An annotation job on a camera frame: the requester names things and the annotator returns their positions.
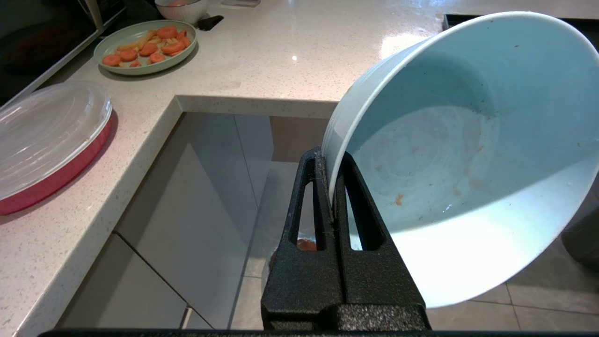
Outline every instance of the tile floor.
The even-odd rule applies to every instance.
[[[271,165],[232,329],[262,329],[264,264],[279,242],[296,170],[297,163]],[[599,191],[599,183],[573,221],[599,207],[593,191]],[[311,204],[311,194],[305,195],[306,201]],[[306,234],[310,234],[312,222],[303,215],[309,212],[305,207],[300,224],[300,231]],[[475,299],[427,313],[436,330],[599,331],[599,273],[572,260],[558,239],[505,284]]]

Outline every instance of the carrot slice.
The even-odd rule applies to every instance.
[[[166,26],[158,29],[159,38],[174,38],[177,37],[177,28],[175,26]]]
[[[141,56],[150,56],[158,51],[158,46],[155,43],[146,43],[146,45],[140,50]]]
[[[120,53],[120,58],[125,62],[133,61],[137,59],[137,52],[134,49],[124,50]]]
[[[191,44],[191,41],[189,41],[189,39],[187,37],[182,37],[179,39],[179,41],[183,42],[183,44],[185,45],[185,48],[189,47],[189,45]]]
[[[185,49],[185,43],[179,41],[174,44],[169,44],[161,48],[165,54],[172,54]]]
[[[162,62],[164,60],[165,60],[165,57],[164,57],[163,54],[154,53],[154,54],[150,55],[150,59],[148,60],[148,64],[158,63],[158,62]]]
[[[102,63],[105,65],[109,65],[111,67],[118,67],[119,63],[121,62],[121,58],[119,55],[106,55],[103,59],[102,59]]]
[[[182,38],[187,36],[187,31],[185,29],[181,29],[181,31],[179,32],[179,34],[177,34],[177,40],[181,40]]]

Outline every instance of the green plate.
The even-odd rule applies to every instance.
[[[139,56],[138,60],[141,63],[140,67],[137,68],[129,68],[129,64],[131,62],[125,62],[126,67],[111,67],[102,63],[102,59],[106,55],[114,54],[116,48],[122,46],[124,44],[129,44],[135,42],[135,40],[144,36],[148,31],[154,29],[158,30],[164,26],[175,26],[178,31],[181,29],[187,30],[187,38],[191,41],[189,47],[185,48],[180,54],[175,56],[165,56],[167,59],[154,63],[147,64],[148,58]],[[107,38],[103,39],[100,42],[96,49],[93,51],[93,58],[100,65],[100,67],[112,71],[113,73],[121,74],[121,75],[146,75],[151,73],[157,73],[158,71],[162,71],[164,69],[170,68],[175,64],[183,61],[186,57],[191,54],[193,48],[197,43],[196,32],[192,25],[175,20],[156,20],[156,21],[148,21],[143,23],[138,23],[136,25],[132,25],[126,28],[123,28]]]

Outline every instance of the white quartz countertop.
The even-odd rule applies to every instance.
[[[75,181],[0,216],[0,337],[55,326],[182,111],[327,118],[364,71],[438,33],[438,13],[599,18],[596,0],[262,0],[253,9],[205,1],[225,18],[198,32],[199,48],[173,70],[114,76],[87,49],[54,77],[103,85],[118,123]]]

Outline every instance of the white cabinet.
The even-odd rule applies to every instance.
[[[270,135],[263,139],[272,148]],[[258,186],[268,166],[253,167]],[[226,329],[257,202],[233,115],[187,113],[116,230],[210,325]]]
[[[112,234],[56,327],[176,329],[186,303]]]
[[[191,310],[183,327],[187,330],[211,330],[212,328],[195,311]]]
[[[256,204],[260,205],[274,152],[270,118],[268,116],[235,115],[235,124]]]

